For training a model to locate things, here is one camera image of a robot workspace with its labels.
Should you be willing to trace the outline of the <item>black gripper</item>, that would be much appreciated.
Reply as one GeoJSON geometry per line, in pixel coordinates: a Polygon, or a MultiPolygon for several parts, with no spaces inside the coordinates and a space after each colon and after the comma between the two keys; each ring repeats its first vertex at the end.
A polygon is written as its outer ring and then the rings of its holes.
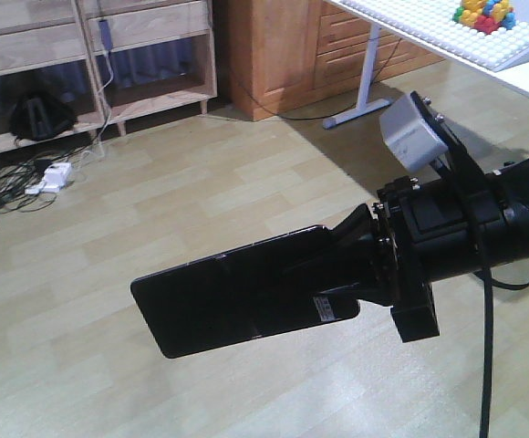
{"type": "Polygon", "coordinates": [[[283,270],[285,280],[318,297],[352,297],[389,307],[401,340],[440,334],[431,283],[482,269],[463,205],[442,180],[414,190],[408,177],[378,190],[380,231],[395,245],[397,288],[381,278],[373,217],[359,205],[330,232],[328,246],[283,270]]]}

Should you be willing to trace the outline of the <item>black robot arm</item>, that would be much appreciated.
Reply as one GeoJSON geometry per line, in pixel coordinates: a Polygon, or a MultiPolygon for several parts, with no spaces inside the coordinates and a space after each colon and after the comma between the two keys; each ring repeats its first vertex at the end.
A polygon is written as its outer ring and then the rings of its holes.
{"type": "Polygon", "coordinates": [[[467,207],[490,266],[529,257],[529,160],[472,182],[477,192],[463,202],[457,172],[421,186],[398,178],[379,190],[375,218],[361,205],[330,231],[326,248],[284,268],[286,280],[314,296],[388,307],[405,342],[438,336],[432,283],[482,268],[467,207]]]}

